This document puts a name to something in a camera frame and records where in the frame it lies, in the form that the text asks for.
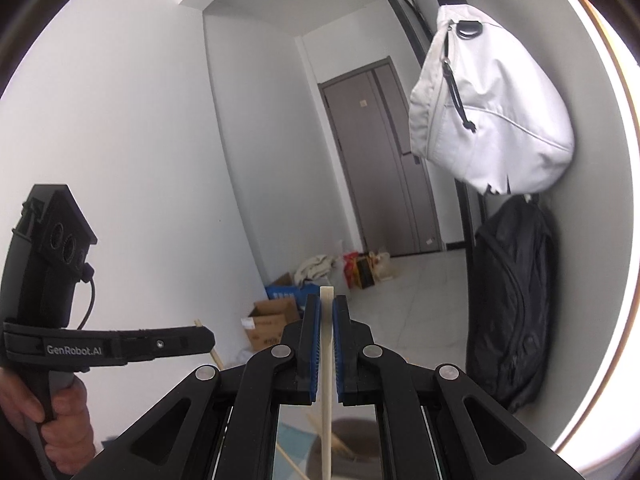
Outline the person's left hand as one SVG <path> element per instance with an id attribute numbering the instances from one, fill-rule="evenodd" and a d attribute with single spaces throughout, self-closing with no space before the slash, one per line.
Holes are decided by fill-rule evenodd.
<path id="1" fill-rule="evenodd" d="M 62 474 L 78 474 L 96 456 L 85 384 L 77 377 L 52 400 L 46 424 L 41 403 L 13 370 L 1 370 L 1 409 L 11 426 L 27 436 L 26 420 L 42 424 L 44 452 Z"/>

